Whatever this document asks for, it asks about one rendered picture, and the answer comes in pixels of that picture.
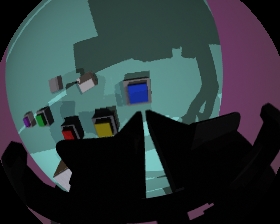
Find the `blue button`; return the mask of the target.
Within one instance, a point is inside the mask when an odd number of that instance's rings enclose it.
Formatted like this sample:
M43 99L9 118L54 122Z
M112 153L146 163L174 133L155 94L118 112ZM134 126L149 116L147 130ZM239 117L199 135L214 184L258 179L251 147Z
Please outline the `blue button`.
M137 77L123 81L125 103L132 105L152 104L151 77Z

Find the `purple button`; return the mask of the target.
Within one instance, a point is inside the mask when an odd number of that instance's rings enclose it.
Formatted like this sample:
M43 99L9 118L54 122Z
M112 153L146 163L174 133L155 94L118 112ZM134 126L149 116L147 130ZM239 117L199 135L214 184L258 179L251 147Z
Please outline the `purple button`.
M36 124L34 113L28 112L23 117L24 117L24 119L23 119L24 125L26 125L26 128L34 127L34 125Z

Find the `yellow button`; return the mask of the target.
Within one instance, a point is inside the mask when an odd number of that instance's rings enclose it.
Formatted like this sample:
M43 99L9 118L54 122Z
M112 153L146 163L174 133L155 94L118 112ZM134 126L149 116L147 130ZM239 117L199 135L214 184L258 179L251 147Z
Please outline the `yellow button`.
M115 136L119 133L115 111L95 113L95 115L92 116L92 123L97 137Z

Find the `red button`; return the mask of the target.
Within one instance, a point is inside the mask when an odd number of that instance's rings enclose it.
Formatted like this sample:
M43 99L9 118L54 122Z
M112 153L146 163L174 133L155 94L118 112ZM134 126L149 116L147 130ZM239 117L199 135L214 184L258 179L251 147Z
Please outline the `red button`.
M65 140L83 139L84 132L83 129L80 128L80 123L77 119L71 121L64 121L63 125L60 125L60 128L62 128Z

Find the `green button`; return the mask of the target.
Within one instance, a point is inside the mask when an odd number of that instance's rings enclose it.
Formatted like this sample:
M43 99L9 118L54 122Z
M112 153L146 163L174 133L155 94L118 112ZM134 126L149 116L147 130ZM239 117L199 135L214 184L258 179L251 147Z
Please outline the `green button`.
M35 117L38 120L39 127L50 127L54 123L54 117L51 115L50 107L39 109Z

